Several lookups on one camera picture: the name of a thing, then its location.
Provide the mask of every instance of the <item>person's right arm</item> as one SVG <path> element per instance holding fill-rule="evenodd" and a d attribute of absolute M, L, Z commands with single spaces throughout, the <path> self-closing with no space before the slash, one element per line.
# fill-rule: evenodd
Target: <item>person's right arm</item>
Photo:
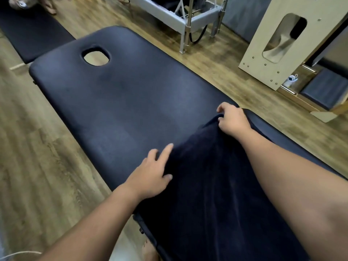
<path fill-rule="evenodd" d="M 219 127 L 245 149 L 272 204 L 313 261 L 348 260 L 348 181 L 251 129 L 242 109 L 222 103 Z"/>

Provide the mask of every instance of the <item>black towel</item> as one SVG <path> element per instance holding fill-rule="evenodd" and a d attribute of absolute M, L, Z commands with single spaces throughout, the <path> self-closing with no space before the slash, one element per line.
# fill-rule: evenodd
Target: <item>black towel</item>
<path fill-rule="evenodd" d="M 182 261 L 309 260 L 217 119 L 173 149 L 165 168 L 173 180 L 138 208 L 158 244 Z"/>

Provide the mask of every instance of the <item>panel hole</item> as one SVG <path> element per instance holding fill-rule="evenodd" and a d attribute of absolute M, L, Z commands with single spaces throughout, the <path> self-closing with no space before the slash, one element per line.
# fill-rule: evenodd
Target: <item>panel hole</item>
<path fill-rule="evenodd" d="M 293 13 L 284 16 L 262 52 L 262 56 L 278 63 L 307 26 L 307 20 Z"/>
<path fill-rule="evenodd" d="M 86 62 L 94 66 L 102 66 L 109 62 L 109 58 L 101 51 L 92 51 L 84 56 Z"/>

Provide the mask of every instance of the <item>white cable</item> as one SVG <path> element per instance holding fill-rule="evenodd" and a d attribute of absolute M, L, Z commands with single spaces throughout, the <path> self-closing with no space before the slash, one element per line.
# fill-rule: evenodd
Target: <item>white cable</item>
<path fill-rule="evenodd" d="M 9 258 L 9 257 L 13 256 L 13 255 L 25 254 L 25 253 L 38 254 L 38 255 L 42 254 L 41 252 L 37 252 L 37 251 L 20 251 L 20 252 L 17 252 L 17 253 L 13 253 L 11 255 L 4 256 L 4 257 L 0 258 L 0 260 L 4 260 L 6 258 Z"/>

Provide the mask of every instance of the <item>wooden floor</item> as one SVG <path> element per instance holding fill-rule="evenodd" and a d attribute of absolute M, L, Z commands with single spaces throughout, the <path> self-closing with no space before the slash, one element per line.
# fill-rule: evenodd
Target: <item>wooden floor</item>
<path fill-rule="evenodd" d="M 181 55 L 180 36 L 136 7 L 132 18 L 116 0 L 56 4 L 57 20 L 74 37 L 111 25 L 129 27 L 348 176 L 347 116 L 322 123 L 238 69 L 247 44 L 225 27 Z M 0 241 L 6 253 L 44 251 L 110 193 L 28 70 L 8 70 L 20 62 L 9 41 L 0 38 Z M 116 260 L 140 260 L 144 238 L 137 229 L 130 220 Z"/>

